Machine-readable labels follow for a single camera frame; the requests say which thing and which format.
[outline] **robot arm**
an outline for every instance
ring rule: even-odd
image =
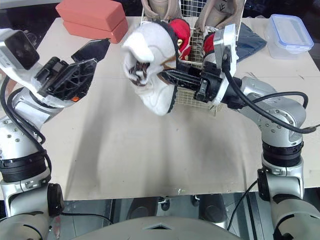
[[[22,31],[0,29],[0,68],[7,74],[1,88],[6,116],[0,119],[0,186],[8,217],[0,223],[0,239],[46,239],[51,218],[62,212],[61,187],[49,183],[51,163],[38,142],[40,129],[87,94],[109,44],[92,40],[71,56],[75,63],[52,57],[42,66]],[[24,87],[6,103],[9,78]]]
[[[163,71],[161,76],[178,87],[193,90],[196,100],[227,104],[259,127],[263,153],[262,168],[257,171],[258,190],[260,197],[271,203],[274,238],[318,239],[320,213],[302,200],[302,133],[311,133],[315,127],[298,129],[306,119],[306,110],[297,101],[276,94],[272,86],[257,78],[233,77],[237,56],[232,36],[232,25],[215,33],[216,63],[207,61],[202,70],[182,63],[177,69]],[[262,111],[248,106],[246,98],[256,102]]]

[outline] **container lid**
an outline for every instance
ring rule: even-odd
[[[278,43],[290,53],[298,54],[313,47],[314,42],[299,17],[272,14],[270,19],[273,23]]]

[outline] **camera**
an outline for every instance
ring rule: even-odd
[[[4,68],[29,70],[39,58],[23,31],[0,29],[0,65]]]

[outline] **red foam block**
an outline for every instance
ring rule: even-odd
[[[84,26],[69,21],[64,21],[63,25],[71,35],[87,39],[110,39],[110,42],[113,44],[119,43],[128,31],[128,23],[125,18],[112,31]]]
[[[55,9],[67,22],[110,32],[126,17],[121,3],[112,0],[63,0]]]

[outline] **tabletop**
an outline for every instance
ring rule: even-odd
[[[52,161],[52,183],[65,200],[240,192],[257,179],[262,141],[258,127],[224,106],[214,117],[176,104],[159,117],[134,93],[122,71],[121,45],[139,24],[111,44],[99,62],[85,98],[46,123],[44,148]],[[267,19],[244,18],[264,38]],[[69,63],[86,38],[68,34],[57,18],[38,47],[40,63],[56,56]],[[255,76],[277,91],[309,96],[304,126],[320,122],[320,72],[309,53],[275,60],[265,47],[237,64],[236,77]],[[304,136],[306,187],[320,186],[320,134]]]

